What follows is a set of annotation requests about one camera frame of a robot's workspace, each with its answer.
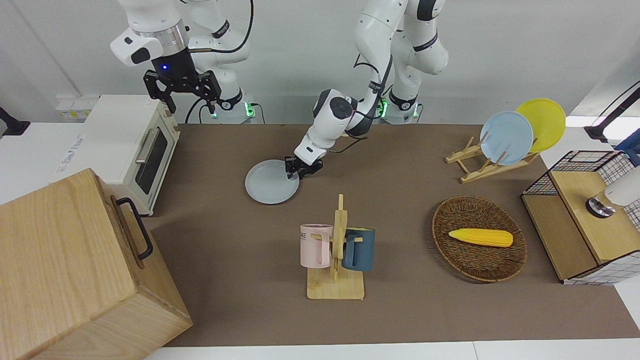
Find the oven window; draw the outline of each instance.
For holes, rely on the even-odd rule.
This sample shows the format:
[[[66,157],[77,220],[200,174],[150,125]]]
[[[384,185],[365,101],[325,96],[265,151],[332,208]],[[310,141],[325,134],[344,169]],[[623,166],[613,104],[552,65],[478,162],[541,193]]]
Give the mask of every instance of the oven window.
[[[167,145],[168,142],[166,141],[166,137],[164,137],[164,134],[160,131],[147,163],[140,165],[140,168],[138,169],[138,173],[136,174],[136,183],[147,195],[149,195],[151,186],[154,184],[154,180],[156,179],[156,174],[160,167],[160,163],[162,162]]]

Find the woven tray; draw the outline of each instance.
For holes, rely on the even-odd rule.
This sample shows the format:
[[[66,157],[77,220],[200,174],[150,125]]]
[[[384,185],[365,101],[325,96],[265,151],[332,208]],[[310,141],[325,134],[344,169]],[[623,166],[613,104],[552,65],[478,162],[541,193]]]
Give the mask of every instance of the woven tray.
[[[510,247],[489,247],[459,241],[449,231],[461,228],[505,230]],[[527,260],[527,245],[518,224],[498,205],[473,196],[453,197],[433,215],[433,239],[444,259],[475,280],[497,282],[517,275]]]

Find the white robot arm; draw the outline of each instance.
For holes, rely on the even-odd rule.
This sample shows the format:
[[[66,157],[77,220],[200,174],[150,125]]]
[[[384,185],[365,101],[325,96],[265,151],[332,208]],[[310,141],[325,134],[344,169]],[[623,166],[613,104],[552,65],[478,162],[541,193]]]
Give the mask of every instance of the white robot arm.
[[[147,71],[144,77],[151,98],[166,102],[174,112],[175,105],[170,94],[191,92],[207,101],[212,114],[216,103],[224,110],[229,110],[228,108],[233,108],[225,108],[229,101],[242,99],[235,73],[219,69],[218,65],[247,58],[249,31],[244,40],[241,40],[231,30],[229,22],[222,20],[216,6],[217,0],[191,0],[189,3],[193,21],[210,31],[210,35],[195,37],[191,41],[187,35],[188,28],[175,7],[176,0],[118,2],[127,14],[130,28],[112,41],[111,50],[128,66],[151,60],[155,71]],[[253,19],[253,0],[250,2]],[[235,49],[228,49],[233,42],[240,45]],[[218,76],[223,80],[223,88]],[[158,81],[165,85],[164,90],[158,88]],[[225,94],[232,95],[227,99],[224,98]]]
[[[335,89],[320,94],[314,106],[314,124],[295,150],[286,158],[287,175],[295,172],[302,178],[322,167],[321,158],[335,144],[342,133],[360,136],[368,132],[376,118],[378,103],[391,71],[391,39],[407,0],[369,0],[359,16],[355,29],[355,43],[371,68],[371,78],[363,101],[356,101]]]
[[[313,126],[296,148],[295,156],[285,159],[290,178],[295,172],[302,178],[322,168],[321,158],[342,133],[356,138],[368,132],[373,120],[378,118],[378,103],[385,91],[392,62],[396,68],[398,85],[394,84],[391,97],[398,99],[399,108],[411,107],[420,87],[420,72],[438,74],[449,59],[435,27],[435,17],[444,2],[367,2],[355,30],[356,46],[365,59],[365,63],[357,65],[364,64],[371,68],[367,94],[360,102],[334,89],[320,94],[314,106]],[[404,30],[396,32],[403,16]]]
[[[404,124],[412,116],[422,73],[437,75],[449,62],[436,28],[444,4],[445,0],[409,1],[403,27],[397,30],[391,45],[396,79],[384,118],[391,124]]]
[[[253,18],[253,1],[251,8]],[[191,0],[189,16],[196,25],[207,31],[207,35],[191,37],[189,49],[196,69],[200,72],[212,70],[220,84],[217,118],[224,124],[240,124],[247,118],[243,103],[250,102],[249,96],[238,84],[236,73],[224,65],[238,63],[249,57],[247,35],[250,28],[247,35],[235,31],[219,11],[218,0]]]

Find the brown tabletop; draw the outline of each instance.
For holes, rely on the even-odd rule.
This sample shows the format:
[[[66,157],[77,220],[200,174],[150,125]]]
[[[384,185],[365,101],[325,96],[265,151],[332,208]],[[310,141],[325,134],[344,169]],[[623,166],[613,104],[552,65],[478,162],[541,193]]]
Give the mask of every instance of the brown tabletop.
[[[275,206],[252,200],[244,177],[260,161],[291,155],[308,126],[181,128],[154,216],[145,219],[193,317],[169,346],[640,336],[613,287],[558,283],[520,200],[545,171],[540,159],[458,182],[461,169],[444,158],[479,126],[374,126],[369,140],[327,155],[324,169]],[[364,275],[364,300],[308,300],[299,226],[331,224],[338,193],[350,226],[376,230],[374,270]],[[477,284],[434,252],[433,212],[457,195],[491,200],[518,222],[529,251],[519,275]]]

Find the mug tree stand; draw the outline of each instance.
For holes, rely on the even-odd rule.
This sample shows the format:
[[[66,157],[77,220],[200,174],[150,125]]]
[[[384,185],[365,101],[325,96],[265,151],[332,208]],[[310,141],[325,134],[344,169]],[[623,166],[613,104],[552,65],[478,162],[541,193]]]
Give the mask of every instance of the mug tree stand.
[[[471,136],[471,139],[469,139],[469,141],[467,142],[467,146],[465,146],[464,149],[458,152],[452,152],[451,155],[445,158],[445,161],[447,162],[447,164],[458,163],[458,165],[460,165],[460,167],[462,168],[462,171],[465,172],[465,175],[460,178],[461,183],[463,184],[471,183],[472,181],[484,179],[486,177],[490,177],[503,172],[514,170],[516,168],[527,166],[531,164],[531,162],[535,160],[538,157],[538,155],[540,155],[538,152],[530,152],[529,154],[527,154],[527,156],[525,156],[524,159],[518,161],[515,164],[499,165],[500,161],[502,161],[502,159],[507,154],[507,152],[505,151],[500,155],[500,158],[495,163],[493,163],[491,159],[487,159],[480,169],[476,171],[469,171],[469,169],[465,166],[462,160],[475,158],[476,156],[484,156],[481,145],[486,139],[487,135],[489,135],[488,131],[484,133],[484,136],[482,137],[482,139],[480,139],[480,142],[477,145],[473,145],[473,146],[471,146],[471,143],[473,143],[474,137]]]
[[[342,267],[344,257],[345,232],[347,229],[347,211],[344,209],[344,196],[338,195],[338,210],[333,223],[332,261],[328,268],[307,269],[307,297],[312,300],[362,300],[364,299],[364,278],[361,271],[347,270]],[[322,240],[318,235],[313,238]]]

